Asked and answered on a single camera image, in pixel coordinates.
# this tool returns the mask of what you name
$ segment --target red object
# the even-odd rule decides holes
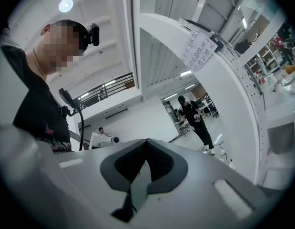
[[[282,50],[284,49],[284,45],[280,45],[280,41],[282,41],[282,39],[280,37],[275,38],[275,46],[279,49]]]

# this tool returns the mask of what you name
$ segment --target ceiling light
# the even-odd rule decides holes
[[[243,22],[243,24],[244,24],[244,28],[246,29],[246,28],[247,28],[247,22],[246,22],[246,19],[243,18],[243,19],[242,19],[242,22]]]
[[[89,95],[89,93],[84,94],[83,96],[79,97],[79,100],[82,99],[83,97],[88,96],[88,95]]]
[[[112,81],[112,82],[108,82],[108,83],[106,83],[106,84],[105,84],[105,85],[103,85],[102,87],[109,86],[109,85],[111,85],[111,84],[113,84],[113,83],[115,83],[115,80],[114,80],[114,81]]]
[[[60,4],[58,5],[58,8],[60,12],[66,13],[70,11],[73,7],[73,0],[61,0]]]
[[[169,98],[171,98],[171,97],[174,97],[174,96],[176,96],[177,94],[173,94],[172,96],[169,96],[169,97],[167,97],[167,98],[164,98],[164,101],[165,100],[167,100],[167,99],[169,99]]]
[[[188,86],[187,88],[185,88],[185,90],[191,88],[192,86],[195,86],[195,84]]]
[[[192,71],[186,71],[186,72],[183,72],[183,73],[180,74],[180,77],[183,77],[183,76],[185,76],[185,75],[187,75],[187,74],[190,74],[190,73],[192,73]]]

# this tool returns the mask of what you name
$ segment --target black shirt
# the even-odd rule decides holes
[[[1,49],[8,62],[29,89],[13,124],[31,133],[35,138],[48,142],[55,153],[71,151],[67,121],[61,116],[59,105],[49,86],[28,66],[25,52],[11,44],[10,38],[2,40]]]
[[[193,124],[195,123],[194,115],[198,114],[196,109],[198,109],[198,106],[194,101],[191,101],[191,104],[187,102],[187,106],[183,105],[182,108],[179,109],[180,115],[185,115],[186,119],[188,120],[191,126],[193,126]]]

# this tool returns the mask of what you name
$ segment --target ear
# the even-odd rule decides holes
[[[50,27],[51,27],[50,24],[48,24],[48,25],[46,25],[45,27],[43,27],[43,29],[41,30],[41,36],[42,36],[43,34],[45,34],[47,31],[49,31],[49,30],[50,30]]]

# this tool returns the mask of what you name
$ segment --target black pants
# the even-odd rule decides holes
[[[199,136],[199,138],[202,140],[203,145],[205,145],[205,146],[209,145],[209,149],[214,148],[211,136],[210,136],[208,129],[206,128],[205,123],[202,118],[201,118],[200,122],[194,122],[194,123],[192,123],[191,126],[195,128],[194,131]]]
[[[283,53],[285,59],[288,61],[289,65],[293,65],[293,63],[291,61],[294,58],[292,52],[289,49],[284,48],[284,49],[282,49],[282,53]]]

